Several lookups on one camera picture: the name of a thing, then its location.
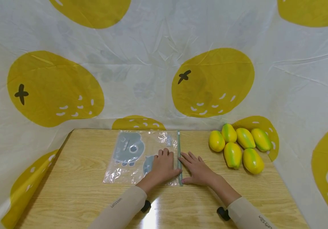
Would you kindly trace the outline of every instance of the fabric backdrop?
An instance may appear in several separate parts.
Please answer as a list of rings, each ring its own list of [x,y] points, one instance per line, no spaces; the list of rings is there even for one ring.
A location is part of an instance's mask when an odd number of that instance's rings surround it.
[[[328,1],[0,0],[0,228],[75,128],[236,121],[328,228]]]

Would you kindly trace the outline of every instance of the left hand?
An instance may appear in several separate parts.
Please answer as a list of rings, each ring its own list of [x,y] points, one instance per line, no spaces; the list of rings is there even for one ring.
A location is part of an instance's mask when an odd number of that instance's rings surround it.
[[[149,172],[136,186],[140,187],[147,194],[157,185],[175,178],[182,172],[181,169],[174,168],[174,153],[167,148],[159,150],[154,156],[151,172]]]

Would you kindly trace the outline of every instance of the gray hippo sticker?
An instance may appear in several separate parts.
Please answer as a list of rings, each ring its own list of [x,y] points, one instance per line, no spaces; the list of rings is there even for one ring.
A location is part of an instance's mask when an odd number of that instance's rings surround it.
[[[145,145],[139,133],[122,132],[118,135],[113,159],[122,166],[134,166],[144,151]]]
[[[151,171],[153,166],[154,156],[155,155],[145,156],[145,162],[143,163],[143,167],[142,167],[144,176],[146,176],[146,174],[148,174]]]

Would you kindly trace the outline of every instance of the black clip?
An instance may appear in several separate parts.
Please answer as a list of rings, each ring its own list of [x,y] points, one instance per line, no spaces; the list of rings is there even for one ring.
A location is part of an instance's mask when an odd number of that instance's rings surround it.
[[[217,214],[220,215],[221,218],[223,218],[225,221],[229,221],[230,217],[229,217],[229,211],[226,209],[224,209],[223,207],[219,207],[217,209]]]
[[[141,212],[145,213],[147,210],[149,210],[149,208],[151,208],[151,203],[149,200],[145,200],[145,205],[141,209]]]

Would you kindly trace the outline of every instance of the right hand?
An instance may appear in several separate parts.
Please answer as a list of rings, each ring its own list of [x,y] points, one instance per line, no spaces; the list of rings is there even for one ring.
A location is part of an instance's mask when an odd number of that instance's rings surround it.
[[[178,159],[191,173],[190,177],[182,180],[183,184],[209,186],[210,181],[218,176],[205,164],[205,162],[203,162],[200,156],[196,157],[191,152],[188,152],[188,154],[182,152],[181,155],[182,157],[179,157]]]

